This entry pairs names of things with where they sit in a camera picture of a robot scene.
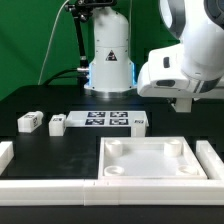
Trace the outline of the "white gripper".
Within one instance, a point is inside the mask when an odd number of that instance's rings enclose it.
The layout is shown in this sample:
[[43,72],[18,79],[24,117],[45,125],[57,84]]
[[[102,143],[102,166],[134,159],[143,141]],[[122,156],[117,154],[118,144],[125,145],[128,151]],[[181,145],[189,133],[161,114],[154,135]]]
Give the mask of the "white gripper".
[[178,113],[190,113],[192,108],[191,98],[170,98],[168,100],[173,109]]

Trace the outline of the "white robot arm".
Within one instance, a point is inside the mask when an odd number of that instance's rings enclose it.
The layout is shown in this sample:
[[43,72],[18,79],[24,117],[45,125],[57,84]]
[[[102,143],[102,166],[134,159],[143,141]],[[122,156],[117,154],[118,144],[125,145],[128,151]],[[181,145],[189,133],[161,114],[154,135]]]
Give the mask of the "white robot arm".
[[166,28],[179,42],[149,52],[138,94],[172,98],[178,112],[189,112],[194,99],[224,99],[224,0],[158,4]]

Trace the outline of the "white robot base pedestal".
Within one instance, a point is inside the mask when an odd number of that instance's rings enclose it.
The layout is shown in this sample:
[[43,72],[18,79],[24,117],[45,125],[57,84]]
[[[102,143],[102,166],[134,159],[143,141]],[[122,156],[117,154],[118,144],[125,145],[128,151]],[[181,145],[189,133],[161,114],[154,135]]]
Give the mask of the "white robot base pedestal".
[[129,58],[129,23],[111,7],[93,10],[95,56],[85,93],[120,98],[136,92],[135,66]]

